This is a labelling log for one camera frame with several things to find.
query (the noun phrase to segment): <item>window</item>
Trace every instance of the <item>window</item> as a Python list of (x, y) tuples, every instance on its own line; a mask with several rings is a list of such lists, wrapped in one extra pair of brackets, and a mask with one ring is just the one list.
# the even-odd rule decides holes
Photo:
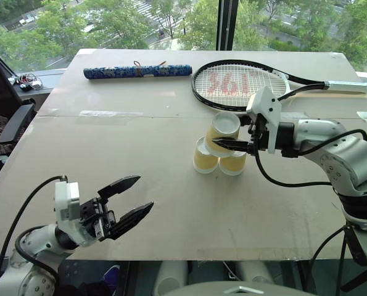
[[(231, 1), (228, 49), (343, 52), (367, 72), (367, 0)], [(219, 0), (0, 0), (0, 56), (25, 72), (65, 68), (84, 47), (215, 50), (218, 10)]]

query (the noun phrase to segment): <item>racket handle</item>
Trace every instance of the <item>racket handle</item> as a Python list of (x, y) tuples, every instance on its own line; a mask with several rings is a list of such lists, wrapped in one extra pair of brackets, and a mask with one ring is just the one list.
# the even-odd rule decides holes
[(192, 73), (190, 65), (138, 66), (138, 67), (101, 67), (85, 68), (87, 79), (128, 78), (149, 76), (188, 76)]
[(367, 82), (325, 81), (324, 85), (328, 91), (348, 91), (367, 94)]

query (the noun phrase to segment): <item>patterned tube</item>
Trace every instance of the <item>patterned tube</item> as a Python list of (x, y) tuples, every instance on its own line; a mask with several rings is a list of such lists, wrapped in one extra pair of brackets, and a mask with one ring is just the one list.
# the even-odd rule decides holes
[(188, 76), (192, 73), (190, 65), (160, 65), (132, 67), (85, 68), (87, 79), (128, 78), (143, 76)]

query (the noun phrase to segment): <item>racket strings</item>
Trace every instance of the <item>racket strings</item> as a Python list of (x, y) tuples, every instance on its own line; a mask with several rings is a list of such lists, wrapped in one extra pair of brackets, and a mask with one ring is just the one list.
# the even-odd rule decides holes
[(195, 80), (196, 91), (214, 103), (246, 106), (252, 94), (269, 86), (275, 96), (286, 93), (285, 81), (261, 68), (241, 65), (218, 65), (201, 71)]

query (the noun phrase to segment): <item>chair armrest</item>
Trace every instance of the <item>chair armrest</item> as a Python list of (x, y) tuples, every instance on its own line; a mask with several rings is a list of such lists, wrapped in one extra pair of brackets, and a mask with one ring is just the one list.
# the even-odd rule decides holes
[(34, 108), (34, 104), (27, 104), (16, 110), (0, 135), (0, 144), (10, 144), (17, 140), (23, 125), (33, 115)]

